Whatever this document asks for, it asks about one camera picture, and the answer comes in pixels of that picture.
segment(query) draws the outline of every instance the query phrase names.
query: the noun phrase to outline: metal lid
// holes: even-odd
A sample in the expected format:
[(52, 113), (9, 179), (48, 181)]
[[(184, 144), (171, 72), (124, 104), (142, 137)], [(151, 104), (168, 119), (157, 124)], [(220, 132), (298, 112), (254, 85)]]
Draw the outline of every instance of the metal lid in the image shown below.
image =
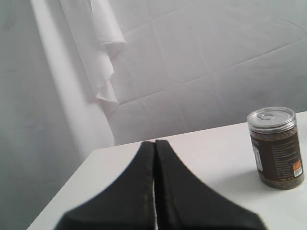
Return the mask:
[(263, 108), (248, 115), (248, 127), (257, 133), (281, 133), (294, 126), (296, 126), (295, 112), (289, 108)]

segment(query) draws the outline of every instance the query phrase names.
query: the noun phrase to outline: white backdrop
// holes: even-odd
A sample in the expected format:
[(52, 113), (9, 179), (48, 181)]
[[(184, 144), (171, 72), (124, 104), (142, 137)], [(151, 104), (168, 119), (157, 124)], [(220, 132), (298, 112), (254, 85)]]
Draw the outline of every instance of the white backdrop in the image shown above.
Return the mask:
[(110, 0), (127, 46), (113, 60), (116, 144), (307, 109), (307, 1)]
[(0, 229), (26, 229), (112, 145), (60, 2), (0, 0)]
[(307, 109), (305, 0), (109, 2), (127, 45), (106, 117), (60, 2), (0, 0), (0, 229), (25, 229), (93, 149)]

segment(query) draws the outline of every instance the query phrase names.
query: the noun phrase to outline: brown label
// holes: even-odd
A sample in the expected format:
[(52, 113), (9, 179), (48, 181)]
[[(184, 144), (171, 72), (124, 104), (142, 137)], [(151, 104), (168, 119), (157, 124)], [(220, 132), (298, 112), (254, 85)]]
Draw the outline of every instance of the brown label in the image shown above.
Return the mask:
[(258, 172), (264, 178), (283, 182), (303, 173), (297, 133), (281, 140), (259, 140), (251, 137)]

